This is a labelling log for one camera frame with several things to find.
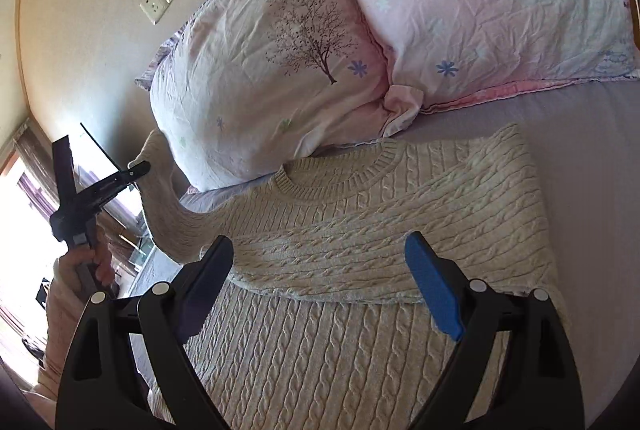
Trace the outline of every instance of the sweater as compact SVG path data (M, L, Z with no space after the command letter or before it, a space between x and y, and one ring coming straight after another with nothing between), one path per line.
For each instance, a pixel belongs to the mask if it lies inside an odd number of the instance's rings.
M186 352L234 429L406 428L453 342L434 326L404 263L421 231L439 256L496 290L545 288L563 312L535 166L516 126L488 139L396 140L284 165L210 213L171 189L174 162L153 132L133 163L158 248L194 261L217 235L234 266ZM498 337L470 416L484 411ZM150 405L169 418L157 385Z

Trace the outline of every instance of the tree print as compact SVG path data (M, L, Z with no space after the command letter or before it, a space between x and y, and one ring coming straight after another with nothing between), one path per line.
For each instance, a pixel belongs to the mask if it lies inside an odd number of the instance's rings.
M331 84L336 79L329 60L349 56L357 43L347 30L338 3L334 0L268 0L273 15L273 28L267 37L273 52L267 60L286 68L285 74L300 68L319 68Z

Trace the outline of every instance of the electrical outlet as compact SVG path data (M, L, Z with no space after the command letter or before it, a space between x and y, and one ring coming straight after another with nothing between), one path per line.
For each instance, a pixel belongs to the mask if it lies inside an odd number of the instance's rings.
M145 12L147 18L155 25L160 21L169 4L166 0L142 0L140 8Z

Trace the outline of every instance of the finger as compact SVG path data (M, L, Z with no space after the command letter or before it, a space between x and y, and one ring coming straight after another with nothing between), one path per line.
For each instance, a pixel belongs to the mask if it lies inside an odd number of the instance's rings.
M98 244L95 252L95 260L96 264L100 264L101 262L111 262L111 251L109 251L109 246L105 243Z
M90 247L83 245L70 249L62 258L65 263L76 266L83 262L92 262L95 259L95 251Z
M116 280L116 272L110 267L107 270L105 278L102 280L102 285L109 287Z
M95 277L102 283L104 286L109 286L115 280L116 273L113 268L107 264L102 263L98 266L98 269L95 272Z
M102 228L102 226L96 226L95 228L95 234L98 238L98 242L102 243L102 244L106 244L107 243L107 235L104 232L104 229Z

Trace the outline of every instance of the blue gripper pad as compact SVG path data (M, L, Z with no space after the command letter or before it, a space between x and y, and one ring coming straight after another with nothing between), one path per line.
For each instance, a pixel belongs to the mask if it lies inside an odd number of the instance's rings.
M438 256L415 231L404 243L404 259L438 328L458 342L465 333L458 299L436 265Z

